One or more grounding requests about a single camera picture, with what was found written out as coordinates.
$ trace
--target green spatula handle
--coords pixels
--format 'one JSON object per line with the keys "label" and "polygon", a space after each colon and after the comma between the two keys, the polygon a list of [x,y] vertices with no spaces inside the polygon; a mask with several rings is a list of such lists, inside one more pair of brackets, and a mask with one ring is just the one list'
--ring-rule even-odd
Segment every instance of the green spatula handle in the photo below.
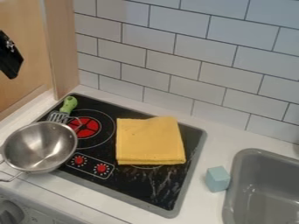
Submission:
{"label": "green spatula handle", "polygon": [[78,101],[73,96],[67,96],[65,98],[62,108],[60,108],[59,112],[71,114],[72,110],[77,107]]}

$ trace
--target white countertop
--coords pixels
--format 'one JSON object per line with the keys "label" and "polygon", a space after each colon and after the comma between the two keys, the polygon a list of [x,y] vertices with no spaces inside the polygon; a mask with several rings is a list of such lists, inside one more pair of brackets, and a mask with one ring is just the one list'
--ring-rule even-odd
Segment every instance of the white countertop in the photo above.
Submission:
{"label": "white countertop", "polygon": [[[180,214],[174,219],[165,219],[52,174],[24,175],[11,183],[1,183],[0,191],[5,189],[5,191],[24,196],[28,200],[34,200],[86,223],[178,224],[196,222],[222,224],[221,210],[225,192],[209,192],[203,180],[207,168],[223,165],[230,171],[233,156],[238,151],[246,148],[259,148],[287,157],[299,157],[298,145],[200,120],[89,87],[78,86],[72,92],[92,96],[156,116],[175,116],[181,123],[201,128],[207,132],[204,149],[200,155]],[[55,103],[52,92],[48,91],[1,121],[0,145],[12,131],[31,123]],[[0,170],[10,175],[16,173],[6,164],[1,164]],[[8,177],[8,175],[1,173],[0,178],[2,177]]]}

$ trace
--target knob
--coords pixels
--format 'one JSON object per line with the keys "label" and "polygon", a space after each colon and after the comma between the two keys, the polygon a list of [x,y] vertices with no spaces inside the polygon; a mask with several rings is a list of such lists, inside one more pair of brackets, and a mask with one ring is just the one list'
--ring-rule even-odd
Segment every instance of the knob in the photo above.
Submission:
{"label": "knob", "polygon": [[0,204],[0,223],[19,224],[24,219],[24,213],[14,203],[5,200]]}
{"label": "knob", "polygon": [[77,165],[82,165],[84,163],[84,158],[83,157],[76,157],[74,159],[75,164]]}
{"label": "knob", "polygon": [[103,173],[105,172],[107,169],[107,167],[104,165],[104,164],[98,164],[98,167],[96,168],[96,170],[99,172],[99,173]]}

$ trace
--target sink basin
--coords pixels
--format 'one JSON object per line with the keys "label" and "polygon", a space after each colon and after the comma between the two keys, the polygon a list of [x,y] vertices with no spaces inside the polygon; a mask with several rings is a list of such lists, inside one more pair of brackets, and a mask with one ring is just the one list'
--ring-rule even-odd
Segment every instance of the sink basin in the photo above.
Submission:
{"label": "sink basin", "polygon": [[225,224],[299,223],[299,161],[264,150],[240,151],[222,216]]}

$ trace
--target spatula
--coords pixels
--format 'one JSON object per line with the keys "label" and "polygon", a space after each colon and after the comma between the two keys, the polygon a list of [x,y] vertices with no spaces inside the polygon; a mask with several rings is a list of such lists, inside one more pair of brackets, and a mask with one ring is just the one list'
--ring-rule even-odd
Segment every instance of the spatula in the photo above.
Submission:
{"label": "spatula", "polygon": [[47,120],[49,122],[55,123],[66,123],[67,118],[70,116],[72,110],[76,108],[78,105],[78,101],[73,96],[67,96],[65,98],[62,108],[59,111],[53,111],[48,116]]}

